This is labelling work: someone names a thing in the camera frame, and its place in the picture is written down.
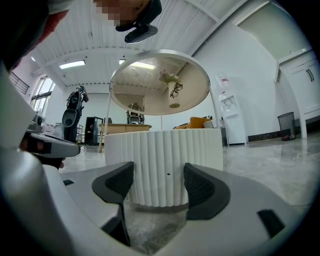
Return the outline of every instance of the glossy floor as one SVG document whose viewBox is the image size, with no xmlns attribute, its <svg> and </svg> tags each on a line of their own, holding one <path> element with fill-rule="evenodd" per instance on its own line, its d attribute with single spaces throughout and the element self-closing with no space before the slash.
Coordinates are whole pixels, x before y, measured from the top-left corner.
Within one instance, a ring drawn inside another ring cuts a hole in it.
<svg viewBox="0 0 320 256">
<path fill-rule="evenodd" d="M 60 172 L 84 171 L 105 165 L 104 153 L 87 147 L 65 160 Z M 320 132 L 307 139 L 251 142 L 223 148 L 224 171 L 254 179 L 304 214 L 313 201 L 320 178 Z M 126 202 L 124 212 L 132 248 L 153 254 L 186 223 L 187 205 L 147 207 Z"/>
</svg>

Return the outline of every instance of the railing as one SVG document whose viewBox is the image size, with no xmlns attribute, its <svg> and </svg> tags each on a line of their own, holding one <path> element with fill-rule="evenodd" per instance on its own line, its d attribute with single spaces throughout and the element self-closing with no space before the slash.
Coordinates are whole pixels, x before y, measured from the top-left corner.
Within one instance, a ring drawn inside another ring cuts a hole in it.
<svg viewBox="0 0 320 256">
<path fill-rule="evenodd" d="M 24 81 L 22 81 L 19 77 L 16 76 L 15 73 L 11 72 L 10 80 L 15 85 L 16 89 L 21 92 L 22 94 L 27 94 L 29 89 L 29 85 L 27 85 Z"/>
</svg>

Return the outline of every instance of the white ribbed planter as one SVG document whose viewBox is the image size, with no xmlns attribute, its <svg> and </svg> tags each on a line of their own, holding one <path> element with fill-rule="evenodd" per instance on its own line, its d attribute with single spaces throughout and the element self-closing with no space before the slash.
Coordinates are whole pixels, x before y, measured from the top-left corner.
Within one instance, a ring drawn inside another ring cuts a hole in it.
<svg viewBox="0 0 320 256">
<path fill-rule="evenodd" d="M 220 129 L 140 131 L 104 138 L 106 165 L 134 162 L 130 202 L 166 207 L 188 202 L 185 163 L 223 170 Z"/>
</svg>

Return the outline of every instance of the trash can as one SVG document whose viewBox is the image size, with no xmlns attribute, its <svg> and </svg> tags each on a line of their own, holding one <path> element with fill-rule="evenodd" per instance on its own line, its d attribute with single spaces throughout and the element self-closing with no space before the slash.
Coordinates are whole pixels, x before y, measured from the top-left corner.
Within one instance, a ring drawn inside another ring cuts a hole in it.
<svg viewBox="0 0 320 256">
<path fill-rule="evenodd" d="M 295 115 L 293 112 L 278 116 L 281 138 L 283 141 L 291 141 L 296 138 Z"/>
</svg>

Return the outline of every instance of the cabinet handle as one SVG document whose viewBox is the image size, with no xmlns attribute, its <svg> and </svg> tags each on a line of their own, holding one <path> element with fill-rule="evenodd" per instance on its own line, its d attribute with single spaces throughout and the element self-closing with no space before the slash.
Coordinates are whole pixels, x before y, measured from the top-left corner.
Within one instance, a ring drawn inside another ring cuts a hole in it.
<svg viewBox="0 0 320 256">
<path fill-rule="evenodd" d="M 309 70 L 309 72 L 310 72 L 310 74 L 312 76 L 312 81 L 314 81 L 315 80 L 314 74 L 312 74 L 312 72 L 311 72 L 311 70 L 309 68 L 308 68 L 308 70 Z"/>
<path fill-rule="evenodd" d="M 309 73 L 309 69 L 306 70 L 306 72 L 308 73 L 309 77 L 310 77 L 310 80 L 312 82 L 312 77 L 311 77 L 311 74 Z"/>
</svg>

